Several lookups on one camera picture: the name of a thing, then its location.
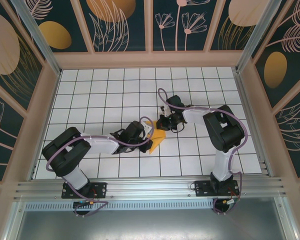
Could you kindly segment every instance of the grid tile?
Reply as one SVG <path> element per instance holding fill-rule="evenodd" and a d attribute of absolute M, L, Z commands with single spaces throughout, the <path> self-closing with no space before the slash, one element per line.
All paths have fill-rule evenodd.
<path fill-rule="evenodd" d="M 230 68 L 64 70 L 43 146 L 69 127 L 88 135 L 108 135 L 140 116 L 157 120 L 163 105 L 156 93 L 158 88 L 165 89 L 168 97 L 178 95 L 185 105 L 218 108 L 226 103 L 248 127 Z M 260 173 L 249 129 L 248 135 L 247 144 L 234 157 L 232 170 L 242 171 L 243 167 L 244 174 Z M 209 175 L 215 154 L 207 128 L 188 123 L 179 133 L 166 132 L 166 139 L 152 154 L 138 150 L 119 155 L 91 153 L 84 156 L 79 167 L 88 178 Z M 35 169 L 37 178 L 56 178 L 46 171 L 43 155 L 40 159 Z"/>

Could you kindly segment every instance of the purple cable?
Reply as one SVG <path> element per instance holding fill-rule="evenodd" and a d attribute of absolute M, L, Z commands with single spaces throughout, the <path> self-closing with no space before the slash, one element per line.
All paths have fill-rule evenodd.
<path fill-rule="evenodd" d="M 80 137 L 74 138 L 74 139 L 72 139 L 71 141 L 67 142 L 67 143 L 66 143 L 65 145 L 63 145 L 58 151 L 56 151 L 56 152 L 50 157 L 50 159 L 48 160 L 48 162 L 46 163 L 45 169 L 46 169 L 47 171 L 49 171 L 49 172 L 53 172 L 53 170 L 49 168 L 49 165 L 50 165 L 50 163 L 55 159 L 55 157 L 56 157 L 62 150 L 64 150 L 67 146 L 73 144 L 73 143 L 76 142 L 76 141 L 82 140 L 82 139 L 110 139 L 110 140 L 113 140 L 113 141 L 115 141 L 115 142 L 117 142 L 117 143 L 119 143 L 119 144 L 122 144 L 122 145 L 125 145 L 125 146 L 128 146 L 128 147 L 139 147 L 139 146 L 142 146 L 142 145 L 146 144 L 147 142 L 150 141 L 150 139 L 151 139 L 152 136 L 154 135 L 154 132 L 155 132 L 155 124 L 154 124 L 154 122 L 153 122 L 150 118 L 148 118 L 147 116 L 142 116 L 142 117 L 140 118 L 139 121 L 141 122 L 142 119 L 147 119 L 147 120 L 149 120 L 150 123 L 151 123 L 151 127 L 152 127 L 150 136 L 149 136 L 149 137 L 147 138 L 147 140 L 145 140 L 144 142 L 138 143 L 138 144 L 129 144 L 129 143 L 125 143 L 125 142 L 123 142 L 123 141 L 120 141 L 120 140 L 117 140 L 117 139 L 115 139 L 115 138 L 113 138 L 113 137 L 108 137 L 108 136 L 99 136 L 99 135 L 93 135 L 93 136 L 80 136 Z M 91 215 L 95 214 L 96 212 L 98 212 L 100 209 L 104 208 L 106 205 L 108 205 L 108 203 L 109 203 L 108 201 L 97 201 L 97 200 L 90 199 L 90 198 L 87 198 L 87 197 L 83 196 L 83 195 L 80 194 L 80 193 L 79 193 L 79 192 L 78 192 L 78 191 L 77 191 L 77 190 L 76 190 L 69 182 L 67 182 L 67 180 L 66 180 L 65 178 L 63 178 L 63 180 L 65 180 L 65 182 L 69 185 L 69 187 L 71 188 L 71 190 L 72 190 L 75 194 L 77 194 L 80 198 L 85 199 L 85 200 L 87 200 L 87 201 L 89 201 L 89 202 L 94 202 L 94 203 L 96 203 L 96 204 L 103 204 L 103 205 L 101 205 L 100 207 L 98 207 L 98 209 L 96 209 L 96 210 L 94 210 L 94 211 L 90 211 L 89 213 L 87 213 L 87 214 L 85 214 L 85 215 L 79 215 L 79 214 L 77 213 L 77 209 L 78 209 L 80 206 L 82 206 L 83 204 L 78 205 L 78 206 L 74 209 L 74 213 L 76 214 L 77 217 L 78 217 L 78 216 L 82 216 L 82 218 L 84 218 L 85 216 L 86 216 L 86 217 L 91 216 Z"/>
<path fill-rule="evenodd" d="M 159 88 L 158 89 L 158 95 L 159 95 L 159 98 L 166 104 L 168 105 L 169 107 L 173 107 L 175 109 L 180 109 L 180 110 L 190 110 L 190 109 L 195 109 L 195 110 L 205 110 L 205 111 L 215 111 L 215 112 L 220 112 L 220 113 L 223 113 L 223 114 L 226 114 L 230 117 L 232 117 L 234 120 L 236 120 L 242 127 L 243 131 L 244 131 L 244 140 L 243 142 L 237 146 L 236 148 L 234 148 L 231 152 L 231 155 L 230 155 L 230 158 L 229 158 L 229 162 L 228 162 L 228 171 L 232 174 L 232 175 L 240 175 L 240 189 L 239 189 L 239 196 L 238 196 L 238 199 L 240 199 L 241 197 L 241 191 L 242 191 L 242 172 L 241 171 L 238 171 L 238 172 L 232 172 L 231 170 L 231 162 L 232 162 L 232 159 L 233 159 L 233 156 L 235 154 L 235 152 L 237 150 L 239 150 L 240 148 L 243 147 L 243 145 L 246 144 L 246 142 L 248 141 L 248 131 L 247 131 L 247 128 L 246 126 L 243 124 L 242 121 L 240 121 L 239 118 L 237 118 L 235 115 L 231 114 L 230 112 L 227 112 L 227 111 L 224 111 L 224 110 L 221 110 L 221 109 L 217 109 L 217 108 L 209 108 L 209 107 L 203 107 L 203 106 L 190 106 L 190 107 L 179 107 L 179 106 L 174 106 L 170 103 L 168 103 L 166 100 L 163 99 L 163 97 L 161 96 L 160 94 L 160 91 L 162 91 L 165 95 L 165 99 L 168 99 L 168 95 L 167 95 L 167 92 L 163 89 L 163 88 Z M 218 200 L 218 198 L 215 198 L 213 200 L 213 211 L 216 213 L 216 214 L 220 214 L 222 213 L 220 210 L 216 209 L 215 205 L 216 205 L 216 201 Z M 231 212 L 233 211 L 233 209 L 235 208 L 235 206 L 237 205 L 237 203 L 234 204 L 234 206 L 228 210 L 227 212 Z"/>

